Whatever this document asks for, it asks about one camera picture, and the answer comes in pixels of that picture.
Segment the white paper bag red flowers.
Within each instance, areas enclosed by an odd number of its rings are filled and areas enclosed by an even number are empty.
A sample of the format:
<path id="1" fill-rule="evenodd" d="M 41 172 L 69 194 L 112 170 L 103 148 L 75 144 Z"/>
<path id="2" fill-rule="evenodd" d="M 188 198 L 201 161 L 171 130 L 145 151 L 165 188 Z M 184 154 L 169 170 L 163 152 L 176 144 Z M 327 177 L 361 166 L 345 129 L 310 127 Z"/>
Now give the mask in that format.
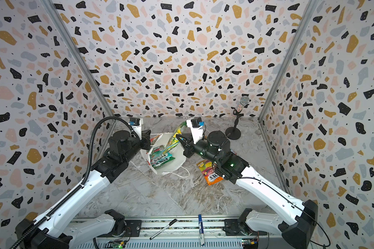
<path id="1" fill-rule="evenodd" d="M 187 178 L 190 172 L 183 167 L 186 156 L 180 142 L 176 142 L 173 133 L 153 134 L 150 138 L 151 148 L 140 151 L 144 161 L 156 174 L 164 176 L 173 174 Z"/>

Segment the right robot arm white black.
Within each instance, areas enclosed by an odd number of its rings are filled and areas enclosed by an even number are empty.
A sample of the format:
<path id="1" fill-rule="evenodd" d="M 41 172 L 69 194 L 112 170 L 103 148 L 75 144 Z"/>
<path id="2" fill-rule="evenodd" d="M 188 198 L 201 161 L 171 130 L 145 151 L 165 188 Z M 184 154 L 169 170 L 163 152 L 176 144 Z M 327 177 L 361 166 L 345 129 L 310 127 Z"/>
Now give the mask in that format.
<path id="1" fill-rule="evenodd" d="M 274 214 L 245 209 L 237 220 L 240 232 L 264 231 L 280 235 L 291 247 L 306 249 L 317 224 L 318 206 L 284 192 L 260 175 L 248 161 L 230 148 L 230 140 L 222 131 L 211 132 L 206 139 L 195 139 L 190 133 L 176 136 L 183 154 L 194 154 L 212 162 L 216 174 L 244 188 L 268 205 Z"/>

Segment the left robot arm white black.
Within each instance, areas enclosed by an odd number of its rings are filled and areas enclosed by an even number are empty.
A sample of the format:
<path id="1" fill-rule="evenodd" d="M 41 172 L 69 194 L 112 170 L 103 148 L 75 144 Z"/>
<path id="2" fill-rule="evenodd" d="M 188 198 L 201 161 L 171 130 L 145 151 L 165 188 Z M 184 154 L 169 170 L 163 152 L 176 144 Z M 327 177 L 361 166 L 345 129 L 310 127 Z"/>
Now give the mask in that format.
<path id="1" fill-rule="evenodd" d="M 73 249 L 101 235 L 123 236 L 130 230 L 124 215 L 110 209 L 88 222 L 72 225 L 71 221 L 96 195 L 113 183 L 127 169 L 142 149 L 150 150 L 151 131 L 138 128 L 137 137 L 121 130 L 110 139 L 107 154 L 99 159 L 83 179 L 53 207 L 35 221 L 22 220 L 16 226 L 18 241 L 14 249 Z"/>

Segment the microphone on black stand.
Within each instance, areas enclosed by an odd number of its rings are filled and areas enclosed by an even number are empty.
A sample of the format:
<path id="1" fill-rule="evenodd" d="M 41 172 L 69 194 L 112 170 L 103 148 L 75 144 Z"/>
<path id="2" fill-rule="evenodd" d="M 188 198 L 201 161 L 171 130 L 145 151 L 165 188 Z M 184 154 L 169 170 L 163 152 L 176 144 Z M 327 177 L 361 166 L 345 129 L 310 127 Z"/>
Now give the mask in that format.
<path id="1" fill-rule="evenodd" d="M 233 115 L 235 115 L 234 126 L 227 128 L 225 131 L 226 137 L 230 140 L 238 140 L 241 137 L 241 131 L 237 128 L 237 126 L 239 124 L 240 117 L 243 116 L 241 112 L 243 108 L 248 104 L 249 96 L 243 96 L 240 99 L 240 103 L 233 110 Z"/>

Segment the blue white marker pen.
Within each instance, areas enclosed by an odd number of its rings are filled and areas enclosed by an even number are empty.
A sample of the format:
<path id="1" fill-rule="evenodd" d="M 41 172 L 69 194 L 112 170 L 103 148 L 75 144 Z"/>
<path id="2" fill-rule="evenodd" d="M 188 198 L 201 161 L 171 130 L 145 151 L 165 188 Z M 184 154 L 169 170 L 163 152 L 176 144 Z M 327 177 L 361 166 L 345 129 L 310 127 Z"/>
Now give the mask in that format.
<path id="1" fill-rule="evenodd" d="M 204 246 L 205 245 L 205 236 L 204 236 L 204 227 L 203 227 L 203 219 L 202 215 L 198 215 L 198 227 L 199 227 L 199 240 L 200 240 L 200 245 Z"/>

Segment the left circuit board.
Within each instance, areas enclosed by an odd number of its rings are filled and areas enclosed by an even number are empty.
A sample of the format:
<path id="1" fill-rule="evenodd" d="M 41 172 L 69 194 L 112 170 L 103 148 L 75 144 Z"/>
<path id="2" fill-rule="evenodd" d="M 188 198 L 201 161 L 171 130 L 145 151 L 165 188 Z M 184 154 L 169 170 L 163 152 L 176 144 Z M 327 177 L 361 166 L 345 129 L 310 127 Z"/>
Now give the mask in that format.
<path id="1" fill-rule="evenodd" d="M 105 249 L 125 249 L 127 245 L 126 240 L 114 240 L 105 244 Z"/>

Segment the circuit board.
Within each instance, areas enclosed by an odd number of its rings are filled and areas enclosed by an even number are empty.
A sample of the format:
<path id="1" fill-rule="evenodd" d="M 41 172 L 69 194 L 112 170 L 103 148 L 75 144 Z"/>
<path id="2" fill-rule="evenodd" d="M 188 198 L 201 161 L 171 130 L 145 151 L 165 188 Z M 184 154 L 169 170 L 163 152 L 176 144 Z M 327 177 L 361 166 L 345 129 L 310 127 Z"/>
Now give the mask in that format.
<path id="1" fill-rule="evenodd" d="M 258 239 L 246 239 L 242 240 L 243 249 L 258 249 Z"/>
<path id="2" fill-rule="evenodd" d="M 127 245 L 126 240 L 114 240 L 105 244 L 105 249 L 125 249 Z"/>

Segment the right circuit board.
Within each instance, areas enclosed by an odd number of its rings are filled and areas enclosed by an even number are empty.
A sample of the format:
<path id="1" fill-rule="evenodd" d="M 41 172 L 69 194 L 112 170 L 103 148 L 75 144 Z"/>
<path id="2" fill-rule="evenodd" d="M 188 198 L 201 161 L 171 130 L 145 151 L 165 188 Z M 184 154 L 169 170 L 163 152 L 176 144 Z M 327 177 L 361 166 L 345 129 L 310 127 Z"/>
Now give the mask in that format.
<path id="1" fill-rule="evenodd" d="M 258 249 L 258 239 L 246 239 L 242 240 L 243 249 Z"/>

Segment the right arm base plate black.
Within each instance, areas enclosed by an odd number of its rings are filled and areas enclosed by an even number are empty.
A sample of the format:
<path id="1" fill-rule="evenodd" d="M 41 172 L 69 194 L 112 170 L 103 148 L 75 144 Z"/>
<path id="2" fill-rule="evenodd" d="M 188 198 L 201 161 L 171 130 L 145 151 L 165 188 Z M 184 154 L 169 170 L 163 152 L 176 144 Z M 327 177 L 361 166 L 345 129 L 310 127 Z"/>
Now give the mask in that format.
<path id="1" fill-rule="evenodd" d="M 238 219 L 225 219 L 222 230 L 226 236 L 267 236 L 268 233 L 264 231 L 254 231 L 247 225 L 243 225 Z"/>

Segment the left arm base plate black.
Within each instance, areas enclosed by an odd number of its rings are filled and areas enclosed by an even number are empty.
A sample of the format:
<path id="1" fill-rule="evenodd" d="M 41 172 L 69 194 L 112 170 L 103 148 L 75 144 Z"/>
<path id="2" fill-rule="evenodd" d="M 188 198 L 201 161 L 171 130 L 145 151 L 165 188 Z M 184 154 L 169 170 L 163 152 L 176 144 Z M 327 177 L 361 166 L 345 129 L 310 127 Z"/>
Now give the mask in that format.
<path id="1" fill-rule="evenodd" d="M 125 220 L 115 224 L 112 231 L 107 234 L 102 234 L 99 237 L 114 237 L 114 238 L 134 238 L 139 237 L 142 227 L 142 220 Z"/>

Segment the aluminium mounting rail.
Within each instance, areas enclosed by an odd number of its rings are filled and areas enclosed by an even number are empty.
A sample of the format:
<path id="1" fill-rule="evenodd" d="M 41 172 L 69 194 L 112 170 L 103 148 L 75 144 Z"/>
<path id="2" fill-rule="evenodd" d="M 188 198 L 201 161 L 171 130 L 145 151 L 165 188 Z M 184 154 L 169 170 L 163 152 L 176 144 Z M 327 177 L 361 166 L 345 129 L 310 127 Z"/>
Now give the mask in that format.
<path id="1" fill-rule="evenodd" d="M 74 249 L 105 249 L 105 244 L 114 240 L 126 240 L 126 249 L 242 249 L 242 240 L 258 239 L 259 249 L 294 249 L 280 235 L 268 233 L 267 236 L 226 236 L 222 230 L 225 219 L 234 217 L 203 216 L 205 245 L 200 245 L 197 216 L 180 216 L 167 230 L 153 240 L 150 237 L 171 222 L 165 217 L 146 217 L 125 220 L 142 220 L 139 237 L 114 238 L 96 237 Z M 74 219 L 72 225 L 88 222 L 87 218 Z"/>

